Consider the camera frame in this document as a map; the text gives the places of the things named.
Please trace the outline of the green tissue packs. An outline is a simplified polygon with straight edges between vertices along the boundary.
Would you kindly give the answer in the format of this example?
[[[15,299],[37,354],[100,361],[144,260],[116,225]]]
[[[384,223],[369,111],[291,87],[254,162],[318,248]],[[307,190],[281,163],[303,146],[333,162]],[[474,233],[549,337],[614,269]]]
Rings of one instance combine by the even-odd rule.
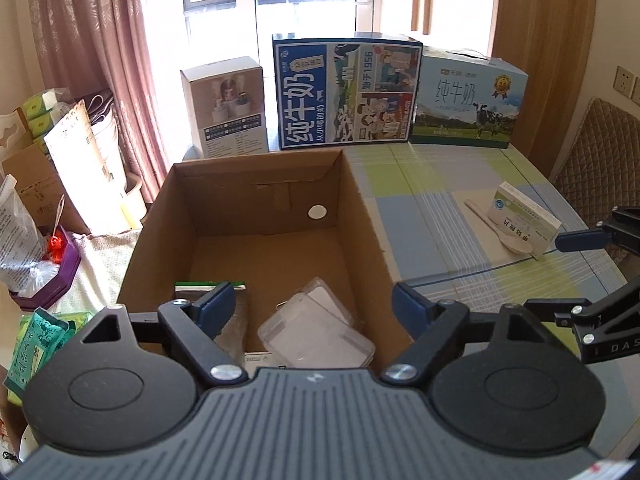
[[[43,154],[49,154],[44,137],[70,111],[75,101],[67,88],[44,90],[22,105],[32,142]]]

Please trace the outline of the beige plastic spoon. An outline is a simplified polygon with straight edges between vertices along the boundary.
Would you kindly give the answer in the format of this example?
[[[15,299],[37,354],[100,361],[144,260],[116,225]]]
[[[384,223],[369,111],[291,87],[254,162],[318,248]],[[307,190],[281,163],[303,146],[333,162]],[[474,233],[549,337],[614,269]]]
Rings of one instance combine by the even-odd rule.
[[[492,232],[496,234],[498,240],[504,248],[506,248],[509,252],[513,252],[517,255],[531,255],[533,253],[533,246],[522,240],[518,236],[508,234],[506,232],[501,231],[498,226],[488,217],[487,214],[484,213],[483,209],[480,208],[476,203],[472,200],[465,200],[465,206],[469,208],[470,211],[473,211],[474,214],[477,215],[480,220],[482,220]]]

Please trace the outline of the brown quilted chair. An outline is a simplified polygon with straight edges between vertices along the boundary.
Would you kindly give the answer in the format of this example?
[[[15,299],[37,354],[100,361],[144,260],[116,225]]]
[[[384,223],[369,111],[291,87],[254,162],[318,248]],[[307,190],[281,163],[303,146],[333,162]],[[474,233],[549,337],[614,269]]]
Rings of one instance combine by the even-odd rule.
[[[592,229],[616,206],[639,209],[639,119],[592,99],[553,185],[584,222],[562,233]],[[616,264],[632,255],[614,245],[602,249]]]

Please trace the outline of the clear plastic case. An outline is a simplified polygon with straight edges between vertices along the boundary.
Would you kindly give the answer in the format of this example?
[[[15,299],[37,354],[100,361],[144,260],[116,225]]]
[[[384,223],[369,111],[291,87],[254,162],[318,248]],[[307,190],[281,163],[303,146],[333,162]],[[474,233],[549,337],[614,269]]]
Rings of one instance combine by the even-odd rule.
[[[257,336],[288,368],[361,368],[375,354],[374,343],[356,330],[354,317],[321,278],[280,304]]]

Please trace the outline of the pink curtain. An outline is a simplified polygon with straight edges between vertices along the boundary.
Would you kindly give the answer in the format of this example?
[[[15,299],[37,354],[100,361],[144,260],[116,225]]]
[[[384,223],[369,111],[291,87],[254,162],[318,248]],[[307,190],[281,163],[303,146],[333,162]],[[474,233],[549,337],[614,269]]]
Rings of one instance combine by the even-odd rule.
[[[75,98],[111,90],[120,149],[147,203],[167,177],[141,0],[28,0],[43,82]]]

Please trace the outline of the blue milk carton box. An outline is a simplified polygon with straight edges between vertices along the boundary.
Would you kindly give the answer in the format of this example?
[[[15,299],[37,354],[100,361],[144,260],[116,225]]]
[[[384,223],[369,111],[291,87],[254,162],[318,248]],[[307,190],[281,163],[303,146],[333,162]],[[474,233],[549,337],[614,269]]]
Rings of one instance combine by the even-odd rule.
[[[358,32],[352,38],[272,37],[279,148],[409,140],[423,44]]]

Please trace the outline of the green cow milk box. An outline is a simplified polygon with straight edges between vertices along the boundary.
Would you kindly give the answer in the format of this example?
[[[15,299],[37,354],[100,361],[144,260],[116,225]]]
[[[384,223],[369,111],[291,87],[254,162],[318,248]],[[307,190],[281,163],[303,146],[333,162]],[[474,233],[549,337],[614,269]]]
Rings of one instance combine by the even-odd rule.
[[[527,81],[501,58],[424,47],[410,142],[507,148]]]

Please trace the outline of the green mouth spray box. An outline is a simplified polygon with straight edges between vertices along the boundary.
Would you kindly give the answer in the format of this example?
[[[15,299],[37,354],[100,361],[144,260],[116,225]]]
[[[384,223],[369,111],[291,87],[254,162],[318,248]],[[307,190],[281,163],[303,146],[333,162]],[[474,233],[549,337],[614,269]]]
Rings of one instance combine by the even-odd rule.
[[[244,367],[249,372],[258,367],[287,368],[286,363],[271,352],[246,352]]]

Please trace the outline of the white appliance product box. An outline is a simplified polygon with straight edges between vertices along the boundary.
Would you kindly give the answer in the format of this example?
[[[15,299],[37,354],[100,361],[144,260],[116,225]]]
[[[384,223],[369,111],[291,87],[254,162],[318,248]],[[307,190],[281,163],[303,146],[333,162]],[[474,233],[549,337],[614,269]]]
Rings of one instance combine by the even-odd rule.
[[[199,158],[269,151],[262,66],[248,56],[181,72],[193,148]]]

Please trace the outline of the beige wall socket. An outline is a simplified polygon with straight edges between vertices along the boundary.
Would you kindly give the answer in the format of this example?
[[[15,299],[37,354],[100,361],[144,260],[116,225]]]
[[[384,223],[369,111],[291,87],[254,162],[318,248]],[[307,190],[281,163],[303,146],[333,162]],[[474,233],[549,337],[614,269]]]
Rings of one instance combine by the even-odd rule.
[[[631,101],[640,106],[640,77],[634,80],[634,90],[631,93]]]
[[[630,99],[632,90],[634,90],[634,80],[636,76],[626,68],[622,66],[616,67],[616,72],[613,81],[613,89],[620,93],[625,98]]]

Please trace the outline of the purple tray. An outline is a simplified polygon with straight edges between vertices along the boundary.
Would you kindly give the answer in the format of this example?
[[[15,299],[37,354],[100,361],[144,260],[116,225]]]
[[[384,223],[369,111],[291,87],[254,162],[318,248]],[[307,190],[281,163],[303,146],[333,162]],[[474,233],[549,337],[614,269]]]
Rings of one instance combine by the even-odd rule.
[[[80,262],[73,237],[58,228],[49,240],[47,258],[29,270],[25,295],[10,292],[11,298],[25,311],[52,307],[70,290]]]

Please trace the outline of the wooden wardrobe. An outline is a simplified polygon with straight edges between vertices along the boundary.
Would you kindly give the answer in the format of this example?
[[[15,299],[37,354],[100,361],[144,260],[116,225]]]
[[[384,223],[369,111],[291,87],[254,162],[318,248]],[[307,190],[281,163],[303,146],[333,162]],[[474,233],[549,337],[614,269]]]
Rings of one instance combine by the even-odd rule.
[[[495,0],[495,58],[528,75],[511,143],[550,176],[567,135],[590,50],[597,0]]]

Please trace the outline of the white green medicine box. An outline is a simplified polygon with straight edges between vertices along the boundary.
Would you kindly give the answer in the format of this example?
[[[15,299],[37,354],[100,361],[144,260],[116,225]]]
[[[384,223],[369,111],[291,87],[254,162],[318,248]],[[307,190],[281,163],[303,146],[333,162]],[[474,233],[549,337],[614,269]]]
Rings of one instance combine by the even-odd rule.
[[[496,189],[487,215],[502,232],[529,243],[536,260],[547,252],[562,226],[553,214],[506,181]]]

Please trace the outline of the silver foil bag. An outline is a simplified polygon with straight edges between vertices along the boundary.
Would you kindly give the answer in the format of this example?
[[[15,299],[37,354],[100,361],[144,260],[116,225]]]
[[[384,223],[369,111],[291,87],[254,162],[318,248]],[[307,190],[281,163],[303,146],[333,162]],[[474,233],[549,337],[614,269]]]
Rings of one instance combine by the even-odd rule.
[[[175,282],[190,319],[236,362],[244,359],[248,299],[244,282]]]

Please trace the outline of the brown cardboard box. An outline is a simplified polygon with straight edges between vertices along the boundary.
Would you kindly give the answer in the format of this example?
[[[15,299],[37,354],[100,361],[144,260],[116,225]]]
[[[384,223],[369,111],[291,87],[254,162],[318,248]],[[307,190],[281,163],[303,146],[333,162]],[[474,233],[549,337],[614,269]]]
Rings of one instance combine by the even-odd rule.
[[[410,339],[392,310],[399,273],[374,182],[397,173],[387,145],[180,162],[145,219],[118,299],[151,312],[179,282],[241,282],[254,351],[277,306],[321,278],[374,343],[374,367],[390,364]]]

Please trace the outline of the white paper shopping bag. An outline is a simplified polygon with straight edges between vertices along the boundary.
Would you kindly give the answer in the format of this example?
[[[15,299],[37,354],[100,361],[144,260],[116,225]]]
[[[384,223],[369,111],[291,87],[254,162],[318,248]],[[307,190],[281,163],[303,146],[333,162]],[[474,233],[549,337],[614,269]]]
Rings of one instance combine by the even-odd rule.
[[[124,191],[107,177],[85,103],[77,102],[44,136],[52,162],[82,221],[92,235],[140,229]]]

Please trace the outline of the clear printed plastic bag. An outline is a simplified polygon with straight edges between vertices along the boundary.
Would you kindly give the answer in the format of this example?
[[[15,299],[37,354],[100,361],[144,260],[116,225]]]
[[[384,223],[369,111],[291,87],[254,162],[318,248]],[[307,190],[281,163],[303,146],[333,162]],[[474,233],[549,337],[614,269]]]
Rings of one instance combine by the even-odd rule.
[[[1,185],[1,281],[21,295],[30,282],[30,270],[42,259],[46,242],[8,174]]]

